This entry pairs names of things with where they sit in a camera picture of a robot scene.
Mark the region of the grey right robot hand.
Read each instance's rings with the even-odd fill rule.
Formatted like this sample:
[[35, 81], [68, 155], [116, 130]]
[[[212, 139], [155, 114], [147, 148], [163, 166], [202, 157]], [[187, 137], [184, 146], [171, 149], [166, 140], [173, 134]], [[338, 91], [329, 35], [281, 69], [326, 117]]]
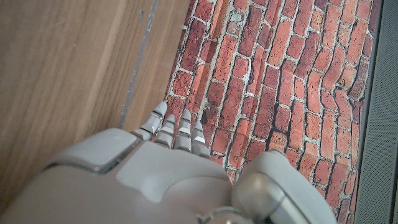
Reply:
[[335, 223], [319, 191], [278, 150], [232, 183], [201, 123], [159, 103], [139, 129], [110, 128], [58, 153], [2, 223]]

